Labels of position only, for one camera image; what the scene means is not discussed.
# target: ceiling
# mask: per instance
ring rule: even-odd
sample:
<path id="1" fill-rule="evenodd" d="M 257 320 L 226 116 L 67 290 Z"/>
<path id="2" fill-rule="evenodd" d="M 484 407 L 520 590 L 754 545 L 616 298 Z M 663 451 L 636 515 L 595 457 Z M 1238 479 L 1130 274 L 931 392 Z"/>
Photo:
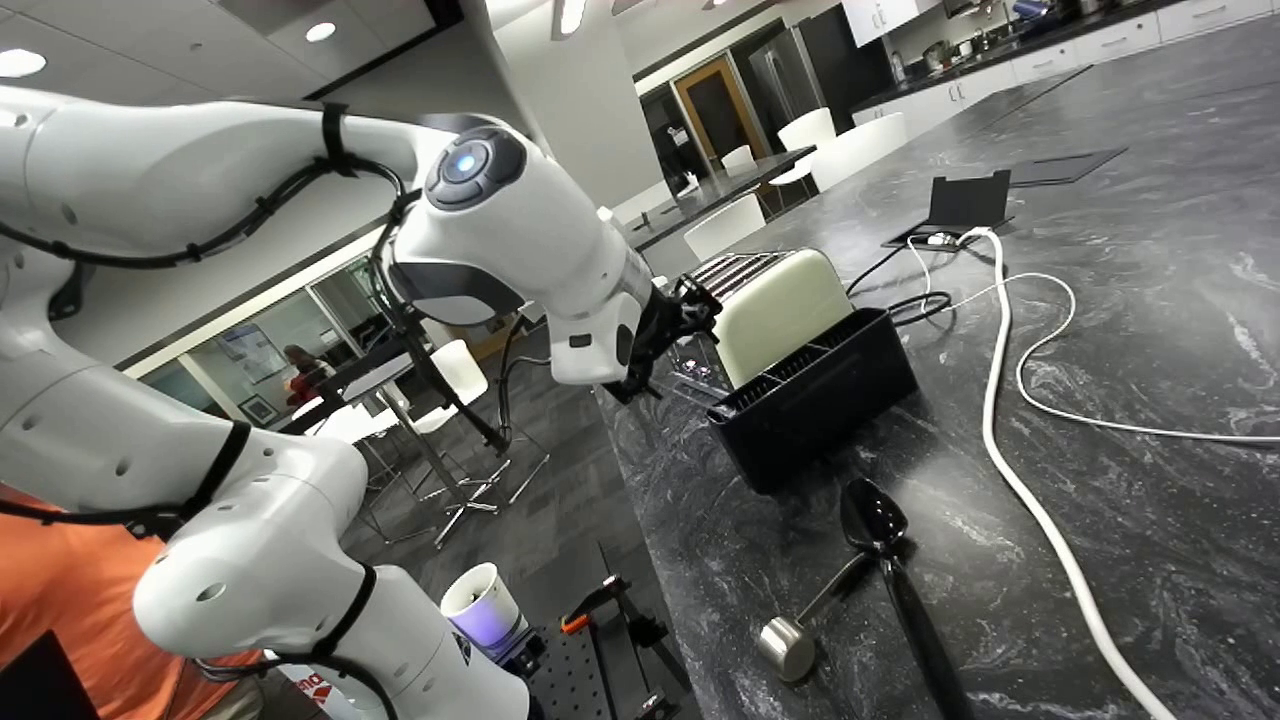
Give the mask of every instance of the ceiling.
<path id="1" fill-rule="evenodd" d="M 48 56 L 43 72 L 4 82 L 118 105 L 300 99 L 436 24 L 425 0 L 252 3 L 0 0 L 0 47 Z M 336 34 L 307 42 L 317 21 L 333 21 Z"/>

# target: floor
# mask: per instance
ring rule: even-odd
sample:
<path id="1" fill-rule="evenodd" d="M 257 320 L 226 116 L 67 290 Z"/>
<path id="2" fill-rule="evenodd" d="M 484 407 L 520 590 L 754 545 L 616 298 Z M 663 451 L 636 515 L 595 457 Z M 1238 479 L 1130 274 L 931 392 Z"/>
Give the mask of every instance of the floor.
<path id="1" fill-rule="evenodd" d="M 534 624 L 558 624 L 610 569 L 632 580 L 632 599 L 644 610 L 669 621 L 595 396 L 587 386 L 552 383 L 546 354 L 546 331 L 528 331 L 513 345 L 509 407 L 515 446 L 513 468 L 487 500 L 504 503 L 513 488 L 542 468 L 542 457 L 549 457 L 515 503 L 504 503 L 502 515 L 460 521 L 445 547 L 436 547 L 445 523 L 441 503 L 417 500 L 417 490 L 434 490 L 436 479 L 414 440 L 391 432 L 382 440 L 382 451 L 401 471 L 377 479 L 366 521 L 354 523 L 346 547 L 367 563 L 409 569 L 436 599 L 460 570 L 494 559 Z M 487 386 L 474 407 L 484 421 L 496 421 L 496 396 L 502 392 Z M 496 451 L 484 446 L 463 421 L 445 422 L 434 440 L 445 446 L 445 461 L 474 479 L 484 479 L 496 468 Z M 625 688 L 636 678 L 636 667 L 616 665 L 632 665 L 632 657 L 616 645 L 599 652 L 610 652 L 606 667 L 612 672 L 616 703 L 628 709 L 644 688 Z"/>

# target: gray marble table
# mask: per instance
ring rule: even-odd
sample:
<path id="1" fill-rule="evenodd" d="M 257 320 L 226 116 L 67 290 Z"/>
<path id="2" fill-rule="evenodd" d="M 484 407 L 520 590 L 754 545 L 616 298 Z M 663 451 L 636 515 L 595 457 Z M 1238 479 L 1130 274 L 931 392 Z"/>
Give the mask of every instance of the gray marble table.
<path id="1" fill-rule="evenodd" d="M 1011 273 L 1059 273 L 1082 290 L 1082 320 L 1032 366 L 1032 386 L 1117 421 L 1280 432 L 1277 47 L 1280 21 L 1268 21 L 994 96 L 745 249 L 808 245 L 855 274 L 923 216 L 931 174 L 1126 147 L 1082 182 L 1011 197 Z M 966 297 L 994 273 L 956 259 L 935 283 Z M 855 298 L 921 289 L 900 256 Z M 1066 310 L 1042 283 L 1018 283 L 1011 298 L 1011 351 Z M 956 325 L 907 326 L 921 396 L 861 429 L 790 500 L 745 488 L 696 403 L 599 396 L 703 716 L 935 716 L 882 583 L 822 614 L 827 660 L 805 688 L 777 684 L 754 646 L 769 614 L 802 610 L 841 563 L 836 488 L 851 474 L 903 503 L 921 545 L 911 580 L 977 716 L 1139 716 L 981 446 L 994 337 L 994 297 Z M 1173 710 L 1280 716 L 1280 446 L 1072 429 L 1020 403 L 1011 383 L 995 432 Z"/>

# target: doorway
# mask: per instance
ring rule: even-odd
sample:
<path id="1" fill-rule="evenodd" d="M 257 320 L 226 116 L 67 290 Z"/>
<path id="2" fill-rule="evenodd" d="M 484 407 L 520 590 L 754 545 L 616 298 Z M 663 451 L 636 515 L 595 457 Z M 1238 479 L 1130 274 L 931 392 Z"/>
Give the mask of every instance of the doorway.
<path id="1" fill-rule="evenodd" d="M 754 155 L 769 155 L 748 90 L 730 60 L 682 76 L 675 90 L 707 160 L 720 160 L 739 142 L 748 142 Z"/>

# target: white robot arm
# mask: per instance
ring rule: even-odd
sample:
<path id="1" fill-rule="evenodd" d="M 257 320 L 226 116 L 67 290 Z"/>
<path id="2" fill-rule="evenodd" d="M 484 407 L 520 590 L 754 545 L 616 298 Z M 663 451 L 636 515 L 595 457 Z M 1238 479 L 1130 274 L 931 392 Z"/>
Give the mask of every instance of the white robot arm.
<path id="1" fill-rule="evenodd" d="M 409 570 L 362 569 L 336 547 L 366 495 L 354 446 L 199 415 L 48 326 L 48 297 L 67 274 L 48 250 L 199 259 L 212 236 L 265 218 L 265 188 L 300 192 L 288 174 L 317 155 L 422 188 L 391 245 L 397 283 L 445 320 L 478 320 L 513 290 L 546 304 L 558 378 L 636 386 L 684 326 L 587 197 L 496 118 L 422 128 L 0 89 L 4 483 L 67 512 L 150 509 L 179 523 L 136 589 L 136 621 L 160 646 L 326 652 L 362 665 L 397 716 L 528 716 L 524 684 L 457 645 Z"/>

